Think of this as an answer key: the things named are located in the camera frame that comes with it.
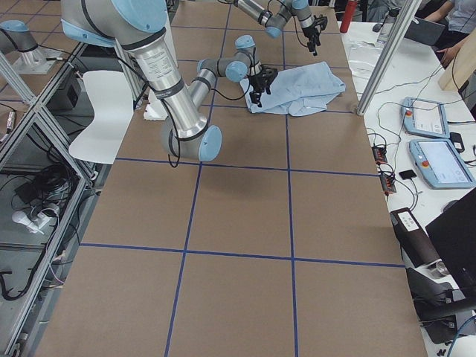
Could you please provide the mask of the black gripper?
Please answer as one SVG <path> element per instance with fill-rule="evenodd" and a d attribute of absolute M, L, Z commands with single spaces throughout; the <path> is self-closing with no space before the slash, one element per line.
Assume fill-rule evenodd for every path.
<path fill-rule="evenodd" d="M 317 56 L 318 46 L 321 45 L 320 34 L 321 34 L 321 25 L 313 24 L 306 28 L 303 28 L 303 34 L 307 38 L 307 48 L 311 51 L 313 56 Z"/>
<path fill-rule="evenodd" d="M 251 84 L 251 87 L 253 89 L 250 92 L 250 99 L 251 99 L 251 102 L 257 105 L 259 108 L 262 107 L 262 103 L 261 103 L 262 93 L 265 92 L 266 94 L 271 94 L 270 82 L 266 80 L 263 83 L 261 80 L 260 73 L 249 77 L 249 83 Z"/>

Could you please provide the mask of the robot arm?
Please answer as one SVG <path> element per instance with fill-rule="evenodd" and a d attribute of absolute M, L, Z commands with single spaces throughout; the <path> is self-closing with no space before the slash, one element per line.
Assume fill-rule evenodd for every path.
<path fill-rule="evenodd" d="M 321 45 L 320 35 L 327 27 L 328 18 L 324 15 L 313 14 L 308 1 L 278 1 L 280 7 L 276 13 L 272 13 L 269 9 L 271 1 L 268 1 L 266 7 L 249 0 L 219 1 L 219 3 L 237 7 L 259 25 L 262 25 L 272 38 L 277 38 L 282 34 L 290 19 L 298 20 L 303 35 L 307 38 L 306 44 L 303 44 L 297 35 L 298 42 L 308 48 L 314 56 L 318 55 L 317 47 Z"/>
<path fill-rule="evenodd" d="M 217 78 L 247 79 L 246 93 L 260 105 L 277 76 L 277 69 L 261 64 L 252 37 L 241 36 L 232 57 L 202 60 L 187 86 L 165 41 L 165 1 L 62 1 L 61 11 L 66 36 L 102 47 L 119 45 L 135 58 L 167 113 L 161 142 L 170 157 L 212 161 L 218 156 L 222 132 L 199 112 Z"/>

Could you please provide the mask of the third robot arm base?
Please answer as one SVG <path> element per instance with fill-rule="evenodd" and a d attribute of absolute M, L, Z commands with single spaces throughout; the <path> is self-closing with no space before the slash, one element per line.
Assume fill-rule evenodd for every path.
<path fill-rule="evenodd" d="M 18 52 L 19 58 L 12 64 L 18 74 L 47 74 L 62 52 L 41 48 L 28 26 L 20 20 L 7 20 L 1 23 L 1 52 L 7 55 Z"/>

